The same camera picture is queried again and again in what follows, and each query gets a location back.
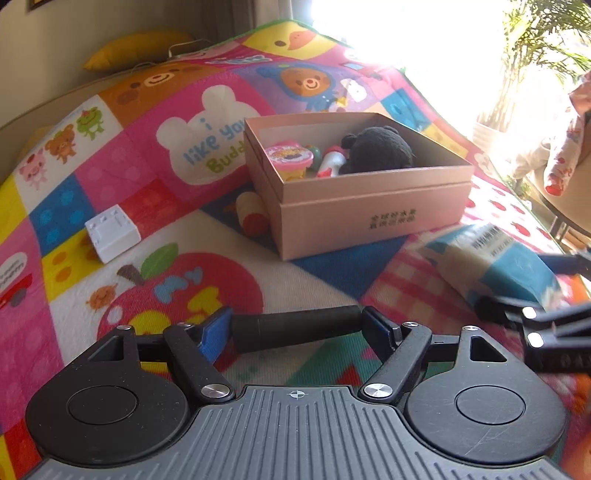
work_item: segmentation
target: blue package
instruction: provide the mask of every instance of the blue package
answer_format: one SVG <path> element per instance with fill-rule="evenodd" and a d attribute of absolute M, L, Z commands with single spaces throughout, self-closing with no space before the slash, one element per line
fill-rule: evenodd
<path fill-rule="evenodd" d="M 462 226 L 420 252 L 471 306 L 483 295 L 499 295 L 552 309 L 563 298 L 556 276 L 538 255 L 490 223 Z"/>

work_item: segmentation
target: black foam grip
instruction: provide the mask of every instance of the black foam grip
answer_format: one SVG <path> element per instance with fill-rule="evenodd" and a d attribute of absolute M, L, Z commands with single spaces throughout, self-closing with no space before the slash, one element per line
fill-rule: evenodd
<path fill-rule="evenodd" d="M 300 312 L 234 315 L 232 337 L 239 353 L 256 352 L 361 330 L 361 307 L 350 305 Z"/>

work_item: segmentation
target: white block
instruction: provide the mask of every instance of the white block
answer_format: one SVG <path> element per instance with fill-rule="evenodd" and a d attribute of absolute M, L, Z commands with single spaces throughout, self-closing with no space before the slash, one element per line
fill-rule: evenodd
<path fill-rule="evenodd" d="M 91 218 L 85 226 L 103 263 L 110 262 L 142 239 L 138 228 L 119 205 Z"/>

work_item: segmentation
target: blue square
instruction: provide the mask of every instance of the blue square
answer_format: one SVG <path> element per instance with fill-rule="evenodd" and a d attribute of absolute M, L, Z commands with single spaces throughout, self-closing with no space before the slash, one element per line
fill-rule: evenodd
<path fill-rule="evenodd" d="M 382 105 L 398 123 L 417 132 L 425 130 L 431 122 L 419 107 L 411 100 L 404 89 L 396 90 L 382 100 Z"/>
<path fill-rule="evenodd" d="M 29 215 L 45 256 L 84 228 L 96 215 L 78 180 L 70 175 Z"/>
<path fill-rule="evenodd" d="M 291 262 L 359 300 L 402 248 L 406 239 L 406 236 L 399 236 Z"/>
<path fill-rule="evenodd" d="M 254 191 L 254 186 L 252 183 L 247 183 L 246 185 L 238 187 L 230 193 L 222 195 L 221 197 L 212 200 L 208 204 L 203 205 L 201 210 L 207 213 L 209 216 L 215 218 L 218 222 L 222 222 L 224 225 L 244 235 L 242 227 L 240 226 L 240 223 L 238 223 L 238 215 L 236 214 L 235 203 L 236 199 L 241 193 L 252 191 Z M 271 231 L 268 231 L 263 236 L 251 238 L 251 240 L 257 242 L 263 247 L 268 248 L 272 252 L 277 253 L 277 247 L 275 246 L 275 242 L 271 236 Z"/>

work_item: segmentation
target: green toy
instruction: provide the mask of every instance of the green toy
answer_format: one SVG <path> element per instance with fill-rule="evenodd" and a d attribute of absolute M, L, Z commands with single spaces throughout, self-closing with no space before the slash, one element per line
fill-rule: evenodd
<path fill-rule="evenodd" d="M 311 171 L 318 171 L 320 168 L 320 164 L 322 163 L 322 152 L 318 147 L 314 145 L 306 145 L 304 147 L 307 150 L 310 150 L 314 154 L 314 160 L 312 161 L 312 165 L 308 167 Z"/>

